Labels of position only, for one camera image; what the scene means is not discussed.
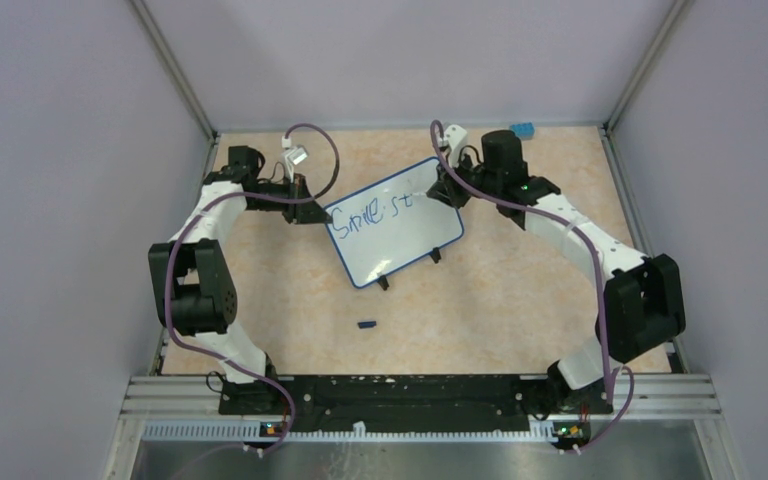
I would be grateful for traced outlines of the blue framed whiteboard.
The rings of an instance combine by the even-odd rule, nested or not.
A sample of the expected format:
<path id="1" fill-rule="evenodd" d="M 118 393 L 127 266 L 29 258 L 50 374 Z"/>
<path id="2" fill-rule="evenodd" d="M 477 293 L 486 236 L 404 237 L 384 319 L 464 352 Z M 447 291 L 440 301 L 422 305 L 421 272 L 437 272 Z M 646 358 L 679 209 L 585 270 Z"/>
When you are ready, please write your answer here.
<path id="1" fill-rule="evenodd" d="M 356 289 L 363 289 L 460 240 L 465 227 L 458 210 L 426 192 L 437 178 L 438 159 L 404 168 L 325 207 L 337 256 Z"/>

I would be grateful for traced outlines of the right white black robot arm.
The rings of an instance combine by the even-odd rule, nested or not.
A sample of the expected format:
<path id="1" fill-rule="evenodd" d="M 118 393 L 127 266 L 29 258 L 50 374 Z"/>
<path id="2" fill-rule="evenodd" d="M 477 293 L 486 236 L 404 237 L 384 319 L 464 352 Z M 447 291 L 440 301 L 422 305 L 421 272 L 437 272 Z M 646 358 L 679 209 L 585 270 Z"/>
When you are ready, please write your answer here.
<path id="1" fill-rule="evenodd" d="M 478 161 L 463 127 L 435 120 L 430 137 L 438 166 L 428 198 L 455 209 L 472 198 L 494 204 L 520 229 L 556 248 L 595 289 L 593 336 L 548 370 L 546 397 L 554 409 L 574 411 L 586 400 L 586 387 L 610 383 L 615 370 L 685 331 L 677 262 L 667 254 L 648 256 L 614 238 L 556 184 L 531 174 L 514 132 L 484 134 Z"/>

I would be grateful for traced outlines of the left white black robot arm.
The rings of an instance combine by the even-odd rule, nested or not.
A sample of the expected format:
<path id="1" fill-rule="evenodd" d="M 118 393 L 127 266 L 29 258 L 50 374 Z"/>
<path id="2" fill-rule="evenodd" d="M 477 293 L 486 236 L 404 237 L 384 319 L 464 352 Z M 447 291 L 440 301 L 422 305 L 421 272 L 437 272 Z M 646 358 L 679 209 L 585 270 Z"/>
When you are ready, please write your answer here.
<path id="1" fill-rule="evenodd" d="M 304 175 L 287 171 L 281 180 L 263 179 L 265 164 L 252 147 L 230 147 L 226 165 L 204 180 L 184 226 L 148 251 L 158 318 L 172 341 L 216 360 L 227 381 L 245 384 L 243 401 L 262 414 L 277 407 L 281 388 L 266 377 L 267 354 L 244 331 L 223 245 L 248 210 L 278 212 L 291 225 L 332 221 Z"/>

